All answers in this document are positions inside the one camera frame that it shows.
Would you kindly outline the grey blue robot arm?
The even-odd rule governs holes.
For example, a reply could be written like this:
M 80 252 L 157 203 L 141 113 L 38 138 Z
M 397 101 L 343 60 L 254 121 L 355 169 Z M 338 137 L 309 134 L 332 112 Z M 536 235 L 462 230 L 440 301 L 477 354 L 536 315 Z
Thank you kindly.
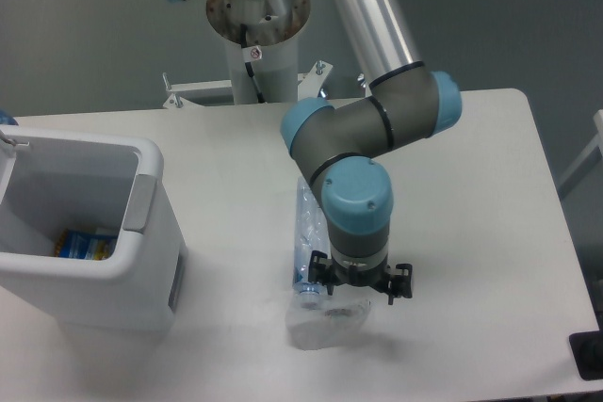
M 290 103 L 281 135 L 326 218 L 330 247 L 306 258 L 308 280 L 412 294 L 412 267 L 390 265 L 393 189 L 380 155 L 452 127 L 461 93 L 416 50 L 398 0 L 333 0 L 356 62 L 334 78 L 322 63 L 298 76 L 296 39 L 318 0 L 206 0 L 226 45 L 238 104 Z

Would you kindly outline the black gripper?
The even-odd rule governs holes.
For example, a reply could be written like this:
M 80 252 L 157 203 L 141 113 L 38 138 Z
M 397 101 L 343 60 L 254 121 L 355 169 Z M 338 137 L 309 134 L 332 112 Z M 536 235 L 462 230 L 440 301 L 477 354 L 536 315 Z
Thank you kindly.
M 308 281 L 324 286 L 328 295 L 334 293 L 334 287 L 350 285 L 386 289 L 388 304 L 393 305 L 397 298 L 413 297 L 413 266 L 408 263 L 394 267 L 381 260 L 374 266 L 357 262 L 338 262 L 319 250 L 313 250 L 308 266 Z

